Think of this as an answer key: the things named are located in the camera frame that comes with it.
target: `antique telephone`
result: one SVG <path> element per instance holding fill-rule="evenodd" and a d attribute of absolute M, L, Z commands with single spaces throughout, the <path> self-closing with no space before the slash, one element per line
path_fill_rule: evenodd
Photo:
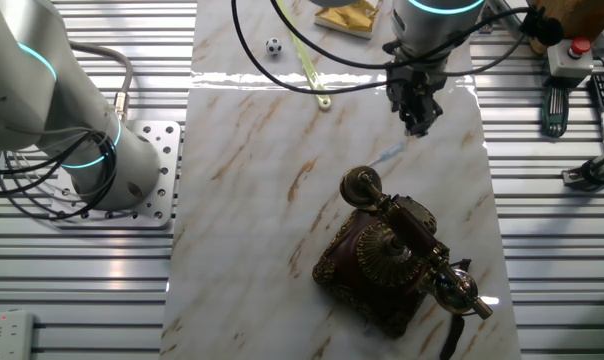
<path fill-rule="evenodd" d="M 393 338 L 404 335 L 426 294 L 454 315 L 472 309 L 482 319 L 491 316 L 475 280 L 449 264 L 427 209 L 382 193 L 380 176 L 367 166 L 349 170 L 340 192 L 357 210 L 313 268 L 318 284 Z"/>

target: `cardboard box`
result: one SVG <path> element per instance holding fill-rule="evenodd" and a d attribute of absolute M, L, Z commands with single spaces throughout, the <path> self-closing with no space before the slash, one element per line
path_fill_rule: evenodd
<path fill-rule="evenodd" d="M 560 20 L 565 39 L 593 41 L 604 30 L 604 0 L 535 0 L 535 5 L 546 8 L 544 16 Z M 531 47 L 538 54 L 547 49 L 537 40 L 531 41 Z"/>

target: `yellow object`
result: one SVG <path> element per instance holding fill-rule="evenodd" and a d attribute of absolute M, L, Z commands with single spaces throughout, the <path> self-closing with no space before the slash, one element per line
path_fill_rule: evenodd
<path fill-rule="evenodd" d="M 381 1 L 359 0 L 339 8 L 324 8 L 315 14 L 315 23 L 370 39 Z"/>
<path fill-rule="evenodd" d="M 291 15 L 289 15 L 289 9 L 287 9 L 286 5 L 284 5 L 284 2 L 282 0 L 277 0 L 277 3 L 280 7 L 280 10 L 282 10 L 284 16 L 286 16 L 286 19 L 289 20 L 291 24 L 293 24 Z M 291 33 L 291 38 L 293 39 L 295 49 L 298 52 L 298 57 L 300 58 L 300 61 L 302 61 L 302 68 L 304 69 L 304 73 L 306 74 L 306 78 L 309 81 L 309 86 L 311 86 L 311 89 L 320 91 L 326 90 L 324 88 L 324 85 L 322 85 L 322 82 L 320 81 L 320 76 L 315 70 L 313 62 L 309 58 L 306 49 L 304 49 L 302 41 L 300 41 L 300 39 L 298 39 L 297 36 L 295 36 L 293 33 Z M 320 107 L 320 109 L 327 111 L 331 108 L 332 103 L 329 95 L 315 95 L 315 98 L 318 101 L 318 106 Z"/>

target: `blue light ring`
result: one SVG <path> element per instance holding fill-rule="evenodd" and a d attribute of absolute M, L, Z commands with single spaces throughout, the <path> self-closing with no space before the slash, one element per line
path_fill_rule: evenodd
<path fill-rule="evenodd" d="M 418 2 L 417 0 L 407 0 L 407 1 L 410 2 L 411 4 L 413 4 L 413 6 L 417 7 L 418 9 L 421 9 L 421 10 L 424 10 L 426 12 L 430 12 L 433 14 L 438 14 L 438 15 L 461 14 L 461 13 L 467 12 L 469 10 L 472 10 L 472 9 L 478 7 L 480 4 L 482 4 L 484 2 L 484 0 L 478 0 L 469 6 L 465 6 L 465 7 L 461 7 L 461 8 L 457 8 L 457 9 L 440 9 L 440 8 L 424 5 L 421 2 Z"/>
<path fill-rule="evenodd" d="M 40 62 L 42 64 L 44 64 L 47 68 L 49 68 L 49 70 L 51 71 L 51 74 L 53 74 L 53 80 L 54 81 L 58 81 L 58 76 L 55 73 L 55 69 L 53 69 L 53 65 L 51 65 L 50 62 L 48 62 L 44 56 L 40 55 L 37 51 L 31 49 L 30 47 L 22 44 L 22 43 L 18 43 L 18 46 L 20 47 L 20 49 L 22 49 L 22 51 L 24 51 L 25 53 L 33 56 L 34 58 L 40 60 Z"/>
<path fill-rule="evenodd" d="M 122 122 L 120 122 L 120 120 L 118 119 L 118 136 L 115 137 L 115 142 L 113 143 L 113 147 L 112 147 L 113 150 L 115 150 L 115 147 L 118 146 L 118 142 L 120 141 L 121 134 L 122 134 Z M 62 164 L 62 166 L 67 169 L 83 169 L 83 168 L 87 168 L 89 166 L 93 166 L 102 160 L 104 160 L 104 155 L 102 155 L 99 158 L 91 161 L 90 163 L 86 163 L 84 165 L 64 165 L 64 164 Z"/>

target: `black cable bundle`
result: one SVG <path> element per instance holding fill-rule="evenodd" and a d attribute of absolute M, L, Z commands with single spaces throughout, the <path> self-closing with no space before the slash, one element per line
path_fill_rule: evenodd
<path fill-rule="evenodd" d="M 89 201 L 88 204 L 86 204 L 86 206 L 82 207 L 80 210 L 78 210 L 74 213 L 65 214 L 63 212 L 56 212 L 56 211 L 51 210 L 47 206 L 38 202 L 29 193 L 27 193 L 28 190 L 35 188 L 36 186 L 44 183 L 47 179 L 49 179 L 51 177 L 51 175 L 53 175 L 53 173 L 57 169 L 59 169 L 60 166 L 62 166 L 62 163 L 84 141 L 87 141 L 87 140 L 93 140 L 96 144 L 99 144 L 100 152 L 104 156 L 104 160 L 102 160 L 102 162 L 104 163 L 104 180 L 103 180 L 104 184 L 96 192 L 93 199 L 91 201 Z M 59 155 L 54 156 L 51 159 L 49 159 L 45 162 L 42 162 L 36 166 L 31 166 L 28 168 L 21 168 L 21 169 L 14 169 L 13 166 L 11 165 L 10 158 L 6 152 L 4 153 L 4 159 L 5 159 L 6 165 L 8 167 L 8 170 L 0 170 L 0 187 L 2 188 L 2 191 L 0 191 L 0 196 L 6 197 L 11 202 L 11 204 L 13 204 L 13 206 L 15 206 L 23 214 L 25 214 L 29 217 L 35 218 L 35 219 L 64 220 L 64 219 L 69 219 L 69 218 L 77 216 L 77 215 L 84 214 L 84 213 L 88 212 L 89 210 L 92 210 L 93 208 L 95 208 L 95 206 L 104 199 L 106 194 L 111 190 L 111 187 L 113 186 L 113 182 L 115 181 L 117 153 L 116 153 L 115 149 L 113 148 L 113 142 L 111 141 L 111 139 L 108 138 L 106 134 L 104 134 L 102 132 L 97 132 L 97 131 L 87 132 L 84 136 L 82 136 L 79 140 L 77 140 L 68 149 L 66 149 Z M 42 176 L 42 178 L 40 178 L 37 181 L 34 181 L 31 184 L 22 186 L 20 184 L 19 180 L 17 179 L 17 177 L 15 176 L 16 174 L 22 174 L 22 173 L 26 173 L 29 171 L 41 169 L 50 164 L 54 164 L 53 167 L 44 176 Z M 4 183 L 3 175 L 9 175 L 11 177 L 11 179 L 17 185 L 17 188 L 8 190 L 6 187 L 6 184 Z M 18 204 L 15 201 L 15 199 L 13 199 L 13 195 L 18 194 L 18 193 L 21 193 L 27 199 L 29 199 L 33 204 L 35 204 L 36 206 L 40 207 L 41 209 L 49 212 L 53 216 L 43 215 L 43 214 L 33 214 L 33 213 L 29 212 L 28 210 L 24 209 L 24 207 L 22 207 L 20 204 Z"/>

